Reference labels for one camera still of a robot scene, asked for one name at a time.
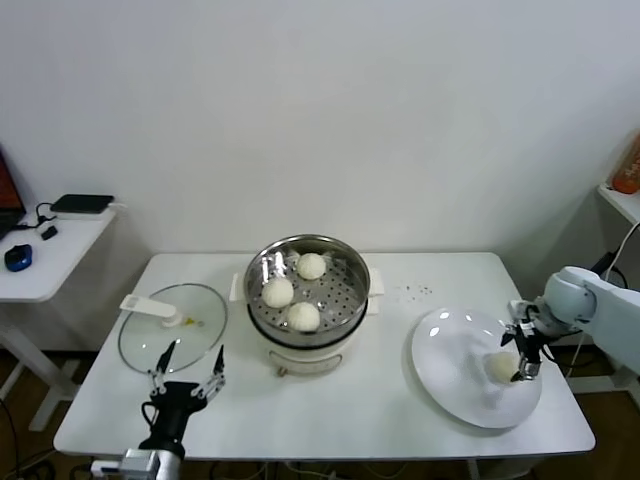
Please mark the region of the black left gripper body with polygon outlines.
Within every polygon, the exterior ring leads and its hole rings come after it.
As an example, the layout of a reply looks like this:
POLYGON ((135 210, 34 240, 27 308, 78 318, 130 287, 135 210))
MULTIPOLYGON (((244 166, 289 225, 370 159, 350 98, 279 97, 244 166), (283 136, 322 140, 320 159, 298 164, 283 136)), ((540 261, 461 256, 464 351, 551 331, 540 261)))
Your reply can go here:
POLYGON ((149 437, 138 446, 141 450, 184 451, 182 440, 190 416, 207 406, 207 400, 191 394, 197 383, 167 382, 165 386, 164 395, 150 396, 150 400, 141 405, 150 431, 149 437))

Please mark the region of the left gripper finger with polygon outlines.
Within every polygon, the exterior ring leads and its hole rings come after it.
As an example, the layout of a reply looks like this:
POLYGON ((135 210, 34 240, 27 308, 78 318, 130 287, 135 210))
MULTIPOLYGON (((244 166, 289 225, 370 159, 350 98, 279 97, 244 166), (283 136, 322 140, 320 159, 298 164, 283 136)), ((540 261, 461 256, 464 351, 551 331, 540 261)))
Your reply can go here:
POLYGON ((167 392, 167 388, 164 383, 164 375, 167 371, 175 346, 176 341, 172 341, 167 349, 160 355, 155 368, 147 371, 147 376, 151 385, 151 397, 164 395, 167 392))
POLYGON ((224 375, 224 346, 221 345, 211 375, 194 389, 200 400, 212 400, 226 384, 224 375))

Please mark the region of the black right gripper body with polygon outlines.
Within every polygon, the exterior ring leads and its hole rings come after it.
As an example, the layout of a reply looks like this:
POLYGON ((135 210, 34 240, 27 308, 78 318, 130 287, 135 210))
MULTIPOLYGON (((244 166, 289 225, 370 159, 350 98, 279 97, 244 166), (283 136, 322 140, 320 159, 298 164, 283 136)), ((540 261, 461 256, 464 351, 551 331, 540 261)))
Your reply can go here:
POLYGON ((517 326, 517 348, 525 361, 539 361, 546 337, 530 324, 517 326))

